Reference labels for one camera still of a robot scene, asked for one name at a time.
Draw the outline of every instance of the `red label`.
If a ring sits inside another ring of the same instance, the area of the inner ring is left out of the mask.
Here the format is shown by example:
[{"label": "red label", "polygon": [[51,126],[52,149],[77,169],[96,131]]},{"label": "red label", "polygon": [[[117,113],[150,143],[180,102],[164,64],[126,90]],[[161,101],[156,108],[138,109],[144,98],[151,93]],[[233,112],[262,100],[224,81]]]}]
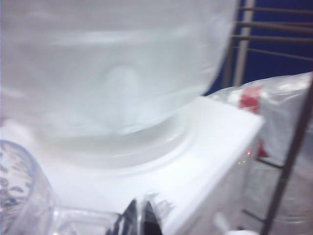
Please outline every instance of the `red label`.
[{"label": "red label", "polygon": [[[248,87],[243,90],[240,98],[239,108],[248,112],[259,113],[259,96],[262,86]],[[263,141],[259,140],[258,157],[267,157],[267,153],[263,148]]]}]

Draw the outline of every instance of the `plastic bag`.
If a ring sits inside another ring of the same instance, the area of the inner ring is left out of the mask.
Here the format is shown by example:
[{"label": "plastic bag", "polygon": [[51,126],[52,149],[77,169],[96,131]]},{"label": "plastic bag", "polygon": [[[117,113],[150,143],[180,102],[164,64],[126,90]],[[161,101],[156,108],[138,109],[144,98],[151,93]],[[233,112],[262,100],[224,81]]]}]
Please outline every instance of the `plastic bag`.
[{"label": "plastic bag", "polygon": [[[266,123],[260,132],[264,150],[282,164],[287,154],[311,73],[280,76],[217,91],[209,97],[262,115]],[[313,122],[307,129],[313,134]]]},{"label": "plastic bag", "polygon": [[235,3],[4,1],[2,118],[61,138],[161,123],[214,81]]},{"label": "plastic bag", "polygon": [[[294,128],[310,85],[312,73],[273,77],[220,90],[209,97],[262,115],[259,157],[283,164]],[[312,234],[313,232],[313,118],[294,166],[291,179],[272,227],[272,235]],[[245,208],[264,218],[280,171],[254,162],[245,192]],[[260,225],[244,218],[243,226],[255,231]]]}]

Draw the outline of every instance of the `blue wall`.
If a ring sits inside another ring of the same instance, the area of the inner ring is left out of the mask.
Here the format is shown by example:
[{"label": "blue wall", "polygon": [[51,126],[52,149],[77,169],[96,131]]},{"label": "blue wall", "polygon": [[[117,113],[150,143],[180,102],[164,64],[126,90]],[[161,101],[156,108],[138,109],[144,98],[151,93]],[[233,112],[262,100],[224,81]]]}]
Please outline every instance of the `blue wall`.
[{"label": "blue wall", "polygon": [[[284,8],[284,9],[313,10],[313,0],[257,0],[256,6]],[[313,16],[255,12],[253,20],[269,22],[284,21],[284,22],[313,23]],[[270,31],[262,29],[253,29],[251,31],[251,34],[259,36],[310,37],[310,38],[313,37],[313,35],[310,34],[286,33],[281,31]],[[313,58],[313,45],[271,43],[271,42],[250,42],[249,47]],[[243,83],[268,77],[298,74],[308,71],[313,71],[313,62],[249,51],[246,59],[246,69],[243,77]],[[222,88],[221,76],[222,75],[220,73],[214,85],[206,94],[210,94]]]}]

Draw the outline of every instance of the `clear plastic wrap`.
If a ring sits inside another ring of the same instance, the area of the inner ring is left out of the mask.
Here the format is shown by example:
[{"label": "clear plastic wrap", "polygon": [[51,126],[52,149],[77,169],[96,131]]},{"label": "clear plastic wrap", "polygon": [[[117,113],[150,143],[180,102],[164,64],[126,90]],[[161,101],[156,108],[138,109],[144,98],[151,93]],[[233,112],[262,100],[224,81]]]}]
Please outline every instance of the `clear plastic wrap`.
[{"label": "clear plastic wrap", "polygon": [[[210,97],[262,115],[266,123],[260,132],[260,147],[270,161],[283,164],[311,77],[312,73],[273,77],[226,88]],[[275,219],[273,235],[313,233],[312,120]],[[279,174],[275,168],[253,164],[245,193],[249,211],[265,217]],[[256,231],[261,228],[249,219],[244,219],[243,225]]]},{"label": "clear plastic wrap", "polygon": [[1,140],[0,166],[3,235],[161,235],[173,208],[165,200],[156,203],[156,193],[134,199],[123,214],[60,206],[36,160],[9,141]]},{"label": "clear plastic wrap", "polygon": [[4,1],[2,118],[57,137],[154,126],[212,84],[235,2]]}]

